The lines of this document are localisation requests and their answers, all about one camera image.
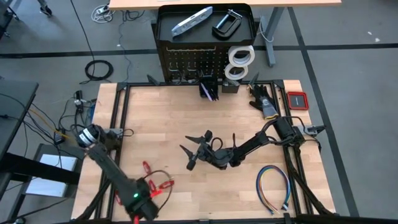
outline cable bundle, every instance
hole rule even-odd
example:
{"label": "cable bundle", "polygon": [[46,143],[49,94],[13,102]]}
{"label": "cable bundle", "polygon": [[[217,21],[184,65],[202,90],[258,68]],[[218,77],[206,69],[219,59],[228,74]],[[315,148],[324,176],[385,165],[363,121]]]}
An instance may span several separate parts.
{"label": "cable bundle", "polygon": [[285,183],[286,183],[286,197],[285,197],[285,201],[284,204],[282,206],[281,209],[287,211],[287,208],[289,207],[289,200],[290,200],[290,196],[292,194],[291,189],[290,189],[290,182],[289,179],[287,178],[287,175],[285,174],[285,172],[283,172],[280,168],[278,168],[277,166],[265,166],[263,167],[260,172],[257,175],[257,179],[256,179],[256,191],[257,191],[257,195],[259,196],[259,199],[261,201],[261,203],[268,208],[268,211],[273,215],[274,212],[279,213],[278,209],[276,209],[267,199],[266,196],[264,195],[264,189],[262,187],[262,177],[264,175],[264,173],[268,170],[274,169],[276,171],[278,171],[280,174],[282,174],[282,176],[285,179]]}

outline wooden tabletop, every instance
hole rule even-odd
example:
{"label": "wooden tabletop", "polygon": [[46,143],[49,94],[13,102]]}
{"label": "wooden tabletop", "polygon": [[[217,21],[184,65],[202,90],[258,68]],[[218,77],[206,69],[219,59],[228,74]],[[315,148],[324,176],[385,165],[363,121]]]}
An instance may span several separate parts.
{"label": "wooden tabletop", "polygon": [[[298,80],[285,80],[285,89],[302,90]],[[99,89],[93,122],[104,128],[110,124],[115,91],[116,84],[102,84]],[[144,175],[142,162],[147,161],[152,170],[163,169],[174,177],[175,186],[171,198],[160,211],[157,220],[283,216],[271,216],[256,194],[256,176],[262,167],[272,164],[286,171],[280,146],[264,146],[248,155],[240,166],[228,167],[226,170],[218,170],[205,162],[197,161],[191,172],[185,168],[188,159],[179,147],[182,144],[191,151],[196,151],[198,145],[185,139],[185,136],[199,137],[204,135],[206,130],[212,131],[213,137],[220,137],[224,141],[224,147],[232,146],[233,133],[236,134],[237,145],[252,138],[265,121],[262,113],[249,105],[250,100],[252,97],[248,95],[246,86],[242,86],[237,94],[220,93],[220,101],[217,102],[200,98],[197,86],[131,88],[126,129],[133,129],[135,134],[124,137],[120,168],[129,177],[139,178]],[[116,124],[119,124],[121,110],[120,104]],[[311,124],[308,111],[292,111],[292,116],[299,116],[305,124]],[[267,135],[277,136],[273,128],[269,128]],[[301,147],[301,152],[308,186],[324,206],[334,212],[317,144],[308,141]],[[79,216],[91,202],[98,190],[100,177],[100,168],[91,159],[86,158],[72,218]],[[159,184],[165,177],[159,174],[153,176],[152,180]],[[279,208],[285,197],[284,180],[277,172],[268,172],[265,180],[265,195]],[[298,194],[302,211],[305,212],[301,190]],[[162,204],[166,196],[167,193],[156,197],[155,203]],[[108,204],[107,198],[104,200],[103,208]],[[288,212],[294,216],[292,202],[289,203]],[[129,220],[123,207],[116,203],[113,220]]]}
{"label": "wooden tabletop", "polygon": [[341,4],[341,0],[111,0],[109,8],[111,10],[128,9],[158,9],[160,6],[174,4],[231,4],[246,3],[250,6],[330,6]]}

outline black pegboard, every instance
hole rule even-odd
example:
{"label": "black pegboard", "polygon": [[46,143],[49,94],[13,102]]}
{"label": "black pegboard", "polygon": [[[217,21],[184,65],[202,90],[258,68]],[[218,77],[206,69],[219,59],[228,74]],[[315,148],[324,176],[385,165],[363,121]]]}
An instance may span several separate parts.
{"label": "black pegboard", "polygon": [[229,47],[197,47],[163,50],[167,66],[167,77],[178,80],[181,75],[186,80],[196,79],[199,75],[214,74],[223,78],[224,68],[229,64]]}
{"label": "black pegboard", "polygon": [[[177,37],[171,37],[171,28],[183,18],[209,5],[162,6],[158,19],[152,23],[160,63],[166,82],[197,81],[202,75],[224,79],[224,68],[229,64],[228,50],[232,46],[252,45],[256,25],[247,4],[215,4],[213,14],[205,21]],[[218,40],[211,34],[228,9],[244,17],[240,27],[229,40]]]}

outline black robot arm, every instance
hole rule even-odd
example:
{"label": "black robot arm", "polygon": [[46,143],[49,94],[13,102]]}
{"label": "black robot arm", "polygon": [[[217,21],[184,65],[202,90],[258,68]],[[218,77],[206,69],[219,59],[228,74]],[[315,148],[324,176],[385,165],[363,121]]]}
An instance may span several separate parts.
{"label": "black robot arm", "polygon": [[[275,138],[266,135],[266,131],[271,125],[274,126],[281,141],[276,141]],[[213,133],[209,130],[204,136],[199,138],[186,136],[187,139],[199,144],[198,150],[195,154],[189,151],[186,147],[180,145],[189,158],[187,165],[188,170],[192,170],[194,168],[197,159],[209,162],[211,165],[221,170],[226,169],[228,163],[231,167],[236,167],[245,160],[249,153],[261,146],[265,146],[267,144],[275,144],[277,146],[300,146],[305,141],[300,129],[290,125],[287,117],[280,117],[268,121],[264,127],[253,136],[253,138],[247,140],[239,147],[236,147],[235,145],[235,137],[233,134],[233,147],[214,151],[212,146],[209,144],[212,137]]]}
{"label": "black robot arm", "polygon": [[[92,124],[78,133],[77,141],[114,184],[118,190],[120,201],[132,221],[134,217],[144,217],[149,221],[156,218],[159,208],[150,197],[148,183],[143,178],[129,179],[108,156],[109,150],[120,149],[120,138],[117,134],[112,131],[105,133],[100,126]],[[85,213],[81,219],[90,217],[91,214]]]}

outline tape roll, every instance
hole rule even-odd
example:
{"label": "tape roll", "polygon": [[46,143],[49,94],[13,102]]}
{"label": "tape roll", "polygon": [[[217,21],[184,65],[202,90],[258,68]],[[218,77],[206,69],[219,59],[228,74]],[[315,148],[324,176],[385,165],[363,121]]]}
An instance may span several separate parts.
{"label": "tape roll", "polygon": [[[243,58],[236,58],[235,55],[238,51],[248,51],[249,53],[243,57]],[[235,67],[247,67],[254,61],[254,57],[256,54],[254,53],[254,48],[253,46],[234,46],[230,47],[228,50],[228,59],[230,64],[232,64]]]}
{"label": "tape roll", "polygon": [[230,80],[240,80],[243,77],[245,77],[249,72],[249,68],[245,66],[245,67],[238,67],[238,68],[243,68],[242,72],[239,72],[238,74],[231,74],[232,68],[236,67],[233,66],[232,64],[228,64],[227,66],[225,66],[225,77],[229,78]]}

